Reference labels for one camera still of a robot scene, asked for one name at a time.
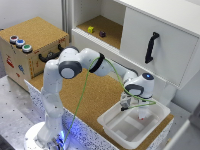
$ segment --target white robotic arm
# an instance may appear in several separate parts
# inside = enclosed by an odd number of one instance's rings
[[[127,69],[122,65],[109,60],[118,74],[122,77],[125,89],[132,95],[140,96],[143,99],[150,99],[154,88],[154,78],[148,73],[138,77],[134,70]],[[36,137],[37,144],[41,148],[49,148],[54,140],[62,141],[64,139],[62,115],[63,105],[59,97],[62,89],[62,81],[72,79],[81,73],[82,68],[90,69],[90,72],[105,76],[114,72],[113,67],[104,59],[104,56],[89,48],[80,53],[75,47],[68,47],[62,51],[57,60],[50,60],[46,63],[44,69],[44,83],[42,88],[42,101],[46,110],[45,124]],[[122,111],[129,109],[131,104],[130,95],[125,91],[121,97]],[[139,102],[140,105],[148,104],[147,101]],[[141,106],[139,110],[139,119],[145,118],[144,110],[148,106]]]

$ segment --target cork mat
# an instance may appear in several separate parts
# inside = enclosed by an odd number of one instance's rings
[[[76,78],[63,80],[63,88],[60,92],[60,98],[64,107],[72,113],[75,112],[81,96],[86,73],[87,70],[84,69]],[[38,90],[41,90],[43,74],[33,78],[30,83]],[[122,91],[123,89],[119,82],[110,76],[99,77],[95,74],[90,74],[77,116],[120,150],[125,150],[109,138],[105,134],[103,127],[97,122],[99,116],[119,101]],[[172,119],[173,115],[170,114],[167,116],[136,150],[145,150]]]
[[[25,40],[26,44],[30,44],[33,51],[36,51],[68,34],[42,18],[36,17],[0,32],[0,36],[8,43],[13,35]]]
[[[94,33],[88,32],[88,27],[94,27]],[[103,16],[98,16],[92,20],[89,20],[81,25],[77,26],[78,28],[82,29],[83,31],[99,38],[100,40],[120,49],[121,38],[122,38],[122,30],[123,26],[117,24]],[[106,32],[106,37],[102,38],[99,36],[99,32],[104,31]]]

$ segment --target brown box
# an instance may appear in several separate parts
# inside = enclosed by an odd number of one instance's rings
[[[31,45],[32,53],[25,54],[10,44],[13,35]],[[63,48],[68,46],[69,35],[39,17],[0,31],[0,50],[7,75],[28,91],[24,79],[29,81],[44,70],[45,63],[38,55],[46,58],[59,52],[59,44]]]

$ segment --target drawer pull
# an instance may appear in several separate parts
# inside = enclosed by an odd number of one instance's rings
[[[38,56],[39,56],[39,59],[40,59],[42,62],[46,63],[47,61],[49,61],[49,60],[51,60],[51,59],[57,58],[58,56],[60,56],[60,53],[62,52],[62,50],[64,50],[64,48],[62,48],[61,45],[59,44],[59,45],[58,45],[58,49],[60,50],[60,52],[55,53],[55,54],[52,54],[52,55],[50,55],[49,57],[46,57],[46,58],[44,58],[44,57],[42,56],[42,54],[39,54],[39,55],[38,55]]]
[[[146,53],[146,57],[145,57],[145,63],[148,64],[149,62],[151,62],[153,60],[153,57],[151,57],[151,53],[153,50],[153,46],[154,46],[154,40],[157,39],[160,35],[156,32],[153,32],[153,36],[151,37],[150,41],[149,41],[149,45],[148,45],[148,49],[147,49],[147,53]]]

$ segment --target green cable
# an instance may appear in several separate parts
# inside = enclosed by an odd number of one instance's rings
[[[96,58],[96,59],[94,59],[94,60],[92,61],[92,63],[90,64],[90,67],[89,67],[89,69],[88,69],[88,71],[87,71],[86,80],[85,80],[85,84],[84,84],[84,87],[83,87],[83,92],[82,92],[81,97],[80,97],[80,99],[79,99],[78,106],[76,107],[76,111],[75,111],[75,113],[74,113],[74,117],[73,117],[72,123],[71,123],[71,125],[70,125],[70,127],[69,127],[69,130],[68,130],[68,132],[67,132],[67,135],[66,135],[66,137],[65,137],[65,139],[64,139],[64,143],[66,142],[66,140],[67,140],[67,138],[68,138],[68,136],[69,136],[69,133],[70,133],[71,128],[72,128],[72,126],[73,126],[73,123],[74,123],[76,114],[77,114],[77,112],[78,112],[80,103],[81,103],[81,101],[82,101],[82,99],[83,99],[83,94],[84,94],[84,92],[85,92],[85,88],[86,88],[86,85],[87,85],[87,79],[88,79],[88,75],[89,75],[89,73],[90,73],[90,68],[92,67],[92,65],[94,64],[94,62],[95,62],[97,59],[99,59],[99,58],[100,58],[100,57],[98,57],[98,58]],[[135,96],[135,95],[132,95],[131,93],[129,93],[129,92],[124,88],[124,85],[122,84],[122,81],[121,81],[121,79],[120,79],[120,77],[119,77],[119,75],[118,75],[118,73],[117,73],[117,70],[116,70],[115,67],[113,66],[113,64],[112,64],[108,59],[105,59],[105,60],[106,60],[106,61],[112,66],[112,68],[114,69],[114,71],[115,71],[115,73],[116,73],[116,75],[117,75],[117,78],[118,78],[118,80],[119,80],[119,82],[120,82],[122,88],[126,91],[126,93],[128,93],[129,95],[131,95],[132,97],[134,97],[134,98],[136,98],[136,99],[144,100],[144,101],[150,102],[149,104],[132,106],[132,107],[129,107],[129,109],[132,109],[132,108],[135,108],[135,107],[140,107],[140,106],[147,106],[147,105],[154,105],[154,104],[156,104],[156,102],[154,102],[154,101],[147,100],[147,99],[143,99],[143,98],[141,98],[141,97],[138,97],[138,96]]]

